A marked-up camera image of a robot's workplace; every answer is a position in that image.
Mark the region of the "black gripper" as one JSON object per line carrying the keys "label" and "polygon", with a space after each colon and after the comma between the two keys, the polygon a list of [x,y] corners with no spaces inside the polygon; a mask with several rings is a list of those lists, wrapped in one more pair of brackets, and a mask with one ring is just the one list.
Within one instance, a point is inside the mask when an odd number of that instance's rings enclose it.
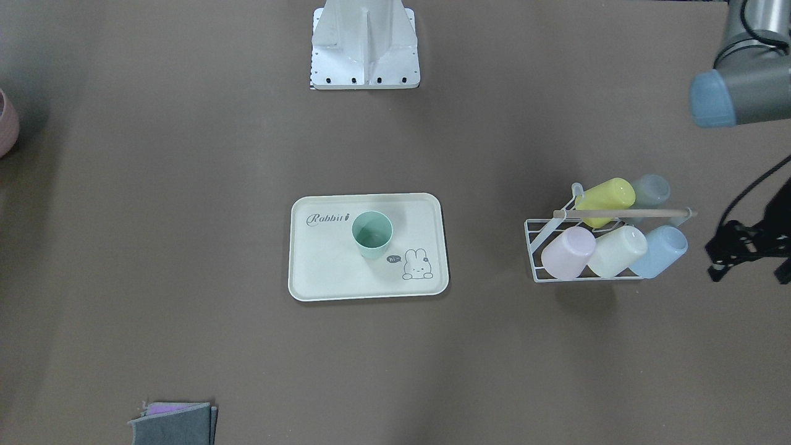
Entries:
{"label": "black gripper", "polygon": [[785,261],[774,271],[780,284],[790,281],[790,186],[784,185],[764,210],[763,219],[754,226],[731,220],[716,230],[704,246],[711,265],[710,279],[719,282],[734,266],[764,257]]}

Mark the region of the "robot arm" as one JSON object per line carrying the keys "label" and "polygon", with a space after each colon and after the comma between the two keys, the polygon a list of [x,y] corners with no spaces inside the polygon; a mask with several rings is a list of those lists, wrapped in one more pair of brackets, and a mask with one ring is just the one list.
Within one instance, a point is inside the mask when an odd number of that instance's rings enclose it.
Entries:
{"label": "robot arm", "polygon": [[[789,101],[789,2],[730,1],[713,66],[690,84],[695,124],[723,129],[788,119]],[[785,156],[726,206],[714,237],[704,246],[712,281],[720,281],[737,265],[779,257],[774,276],[780,284],[789,283],[789,183],[780,187],[754,225],[729,217],[749,192],[788,164]]]}

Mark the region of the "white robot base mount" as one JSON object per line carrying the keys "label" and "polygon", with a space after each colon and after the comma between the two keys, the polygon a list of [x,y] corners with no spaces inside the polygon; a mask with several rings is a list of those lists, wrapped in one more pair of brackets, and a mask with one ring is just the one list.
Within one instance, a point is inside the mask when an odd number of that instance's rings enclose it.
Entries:
{"label": "white robot base mount", "polygon": [[313,12],[314,90],[418,88],[415,12],[401,1],[327,1]]}

